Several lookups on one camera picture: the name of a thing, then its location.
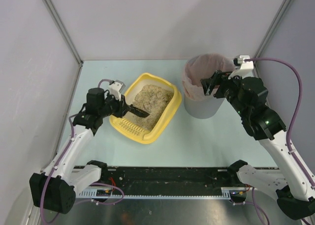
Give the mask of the black slotted litter scoop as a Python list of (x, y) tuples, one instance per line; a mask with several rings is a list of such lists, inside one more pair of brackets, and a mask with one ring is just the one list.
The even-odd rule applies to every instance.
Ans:
[(150, 115), (148, 112), (135, 107), (133, 104), (129, 106), (129, 112), (140, 118), (146, 118)]

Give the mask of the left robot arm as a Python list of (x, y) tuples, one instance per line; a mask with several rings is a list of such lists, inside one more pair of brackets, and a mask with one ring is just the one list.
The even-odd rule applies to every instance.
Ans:
[(102, 178), (105, 163), (91, 161), (78, 173), (73, 173), (76, 159), (95, 136), (103, 119), (111, 115), (123, 117), (129, 110), (121, 83), (112, 83), (107, 90), (91, 88), (80, 111), (69, 117), (71, 133), (42, 173), (30, 178), (34, 206), (57, 213), (68, 213), (76, 196)]

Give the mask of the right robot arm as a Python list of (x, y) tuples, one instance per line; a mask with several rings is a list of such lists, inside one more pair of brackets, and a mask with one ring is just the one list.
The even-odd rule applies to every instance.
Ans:
[(266, 105), (268, 90), (256, 77), (232, 76), (231, 72), (216, 71), (201, 79), (206, 96), (225, 98), (241, 118), (246, 133), (269, 153), (283, 177), (260, 172), (244, 161), (237, 161), (241, 183), (255, 187), (277, 202), (282, 212), (293, 220), (315, 213), (315, 189), (299, 163), (300, 155), (292, 143), (287, 143), (288, 131), (280, 116)]

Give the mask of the grey trash bin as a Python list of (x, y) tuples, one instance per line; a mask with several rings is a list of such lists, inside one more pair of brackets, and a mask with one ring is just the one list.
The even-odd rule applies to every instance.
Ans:
[(185, 96), (184, 92), (184, 107), (185, 110), (193, 117), (198, 119), (208, 119), (216, 114), (223, 99), (215, 98), (213, 95), (203, 101), (194, 101)]

